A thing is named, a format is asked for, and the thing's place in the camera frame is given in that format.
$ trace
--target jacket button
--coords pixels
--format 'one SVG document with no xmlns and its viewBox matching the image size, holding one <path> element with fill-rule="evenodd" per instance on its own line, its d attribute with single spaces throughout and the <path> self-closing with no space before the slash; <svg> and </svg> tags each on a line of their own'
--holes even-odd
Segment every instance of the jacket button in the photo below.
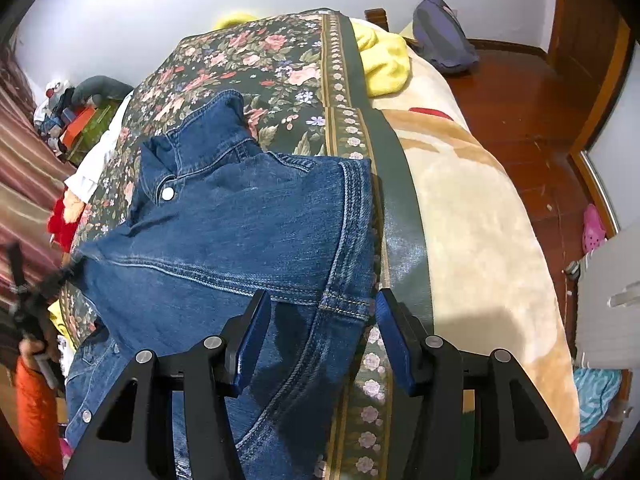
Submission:
<svg viewBox="0 0 640 480">
<path fill-rule="evenodd" d="M 171 200 L 174 197 L 174 195 L 175 195 L 175 192 L 174 192 L 174 188 L 173 187 L 165 187 L 162 190 L 162 195 L 161 196 L 162 196 L 162 200 L 167 200 L 168 201 L 168 200 Z"/>
</svg>

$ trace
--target pink curtain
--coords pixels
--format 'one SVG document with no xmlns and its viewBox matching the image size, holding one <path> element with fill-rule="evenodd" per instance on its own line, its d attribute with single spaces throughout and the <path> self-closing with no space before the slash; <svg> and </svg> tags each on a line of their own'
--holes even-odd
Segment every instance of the pink curtain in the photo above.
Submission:
<svg viewBox="0 0 640 480">
<path fill-rule="evenodd" d="M 46 223 L 73 168 L 53 155 L 34 130 L 35 104 L 14 50 L 0 50 L 0 244 L 20 240 L 27 279 L 33 283 L 60 264 Z M 0 308 L 13 295 L 6 254 L 0 253 Z"/>
</svg>

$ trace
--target orange sleeve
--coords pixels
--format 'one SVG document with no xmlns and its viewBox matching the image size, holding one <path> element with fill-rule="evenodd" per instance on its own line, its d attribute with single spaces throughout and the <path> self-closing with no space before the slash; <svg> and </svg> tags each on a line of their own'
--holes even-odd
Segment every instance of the orange sleeve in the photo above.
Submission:
<svg viewBox="0 0 640 480">
<path fill-rule="evenodd" d="M 22 358 L 18 358 L 15 386 L 20 444 L 46 480 L 60 480 L 63 468 L 55 394 Z"/>
</svg>

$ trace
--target gray backpack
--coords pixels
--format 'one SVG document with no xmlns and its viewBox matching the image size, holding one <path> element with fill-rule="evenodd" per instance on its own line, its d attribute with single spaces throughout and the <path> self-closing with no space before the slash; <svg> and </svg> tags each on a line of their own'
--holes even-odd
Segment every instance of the gray backpack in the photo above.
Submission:
<svg viewBox="0 0 640 480">
<path fill-rule="evenodd" d="M 414 37 L 418 55 L 440 73 L 464 72 L 480 59 L 444 0 L 423 0 L 416 7 Z"/>
</svg>

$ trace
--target blue gripper pad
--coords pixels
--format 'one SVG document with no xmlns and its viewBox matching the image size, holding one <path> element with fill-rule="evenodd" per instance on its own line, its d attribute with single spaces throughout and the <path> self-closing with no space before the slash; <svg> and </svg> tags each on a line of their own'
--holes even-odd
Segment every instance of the blue gripper pad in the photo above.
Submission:
<svg viewBox="0 0 640 480">
<path fill-rule="evenodd" d="M 244 334 L 244 339 L 238 348 L 238 368 L 236 368 L 233 384 L 238 394 L 251 382 L 270 320 L 271 297 L 268 292 L 265 292 L 260 298 L 258 307 L 255 309 L 249 327 Z"/>
<path fill-rule="evenodd" d="M 416 384 L 411 373 L 411 354 L 382 291 L 376 296 L 376 322 L 385 343 L 386 355 L 389 357 L 396 383 L 409 396 L 414 395 Z"/>
</svg>

